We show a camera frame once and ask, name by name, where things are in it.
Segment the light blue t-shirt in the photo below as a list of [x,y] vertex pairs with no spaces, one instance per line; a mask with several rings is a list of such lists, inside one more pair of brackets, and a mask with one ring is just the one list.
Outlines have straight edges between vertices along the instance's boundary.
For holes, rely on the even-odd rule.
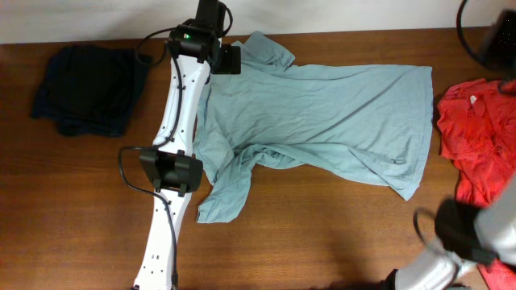
[[194,153],[212,185],[198,222],[236,219],[258,164],[309,164],[414,195],[431,145],[430,67],[297,66],[258,31],[240,49],[240,74],[213,75],[198,105]]

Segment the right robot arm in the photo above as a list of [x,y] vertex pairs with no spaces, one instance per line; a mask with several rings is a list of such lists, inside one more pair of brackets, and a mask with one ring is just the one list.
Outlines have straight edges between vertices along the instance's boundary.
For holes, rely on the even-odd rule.
[[462,14],[456,32],[465,51],[507,78],[455,85],[439,101],[441,153],[459,169],[457,192],[468,197],[446,199],[435,213],[415,210],[433,218],[436,237],[380,289],[447,289],[476,265],[515,274],[515,12],[501,12],[478,50],[464,37]]

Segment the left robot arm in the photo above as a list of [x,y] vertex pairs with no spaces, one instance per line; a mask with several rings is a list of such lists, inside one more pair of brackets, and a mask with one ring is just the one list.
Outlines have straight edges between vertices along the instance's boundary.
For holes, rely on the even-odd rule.
[[233,24],[231,10],[219,0],[202,0],[194,18],[166,29],[164,55],[171,77],[164,115],[150,147],[137,147],[152,185],[152,222],[134,289],[178,287],[177,244],[203,164],[194,158],[194,125],[202,90],[214,74],[238,75],[241,51],[222,42]]

